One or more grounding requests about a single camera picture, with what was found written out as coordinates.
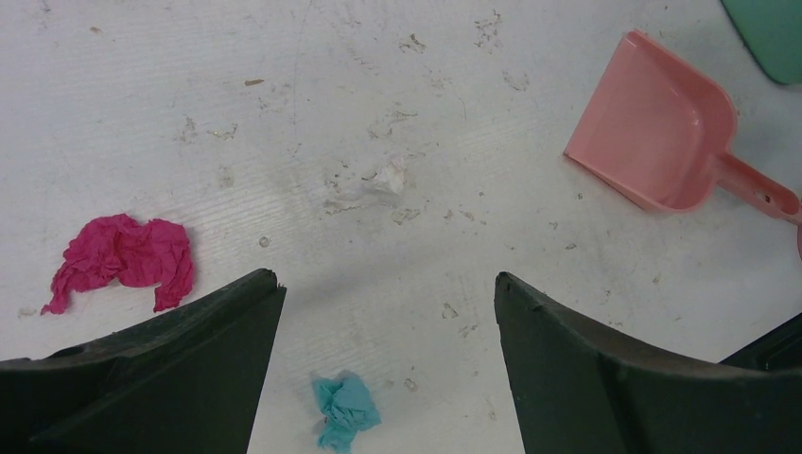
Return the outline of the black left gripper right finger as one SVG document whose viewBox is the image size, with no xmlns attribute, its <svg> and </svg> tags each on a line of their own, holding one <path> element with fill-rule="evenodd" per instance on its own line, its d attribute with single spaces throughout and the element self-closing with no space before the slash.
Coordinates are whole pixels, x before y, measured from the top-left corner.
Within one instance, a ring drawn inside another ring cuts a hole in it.
<svg viewBox="0 0 802 454">
<path fill-rule="evenodd" d="M 495 313 L 528 453 L 797 453 L 801 320 L 719 363 L 599 323 L 503 272 Z"/>
</svg>

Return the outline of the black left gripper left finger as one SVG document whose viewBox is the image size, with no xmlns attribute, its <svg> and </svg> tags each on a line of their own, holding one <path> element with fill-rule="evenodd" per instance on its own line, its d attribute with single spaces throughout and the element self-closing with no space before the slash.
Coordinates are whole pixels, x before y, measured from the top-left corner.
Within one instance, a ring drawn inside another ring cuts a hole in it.
<svg viewBox="0 0 802 454">
<path fill-rule="evenodd" d="M 259 269 L 186 306 L 1 364 L 5 453 L 243 453 L 286 297 Z"/>
</svg>

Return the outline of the white paper scrap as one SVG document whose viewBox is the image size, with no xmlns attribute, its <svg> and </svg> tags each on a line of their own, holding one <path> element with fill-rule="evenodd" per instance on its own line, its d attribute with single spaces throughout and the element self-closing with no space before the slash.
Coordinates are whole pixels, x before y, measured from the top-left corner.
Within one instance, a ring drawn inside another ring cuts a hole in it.
<svg viewBox="0 0 802 454">
<path fill-rule="evenodd" d="M 340 184 L 329 181 L 331 196 L 323 203 L 327 214 L 374 206 L 396 206 L 402 199 L 407 182 L 407 163 L 403 158 L 390 160 L 379 166 L 374 173 L 359 181 Z"/>
</svg>

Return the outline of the pink plastic dustpan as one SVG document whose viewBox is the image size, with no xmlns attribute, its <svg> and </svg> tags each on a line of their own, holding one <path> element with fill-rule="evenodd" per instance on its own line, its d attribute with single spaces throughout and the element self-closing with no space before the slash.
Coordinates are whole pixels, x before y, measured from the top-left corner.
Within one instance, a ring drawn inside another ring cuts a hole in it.
<svg viewBox="0 0 802 454">
<path fill-rule="evenodd" d="M 685 213 L 720 186 L 771 218 L 801 222 L 794 192 L 732 152 L 724 89 L 640 30 L 616 48 L 565 148 L 647 211 Z"/>
</svg>

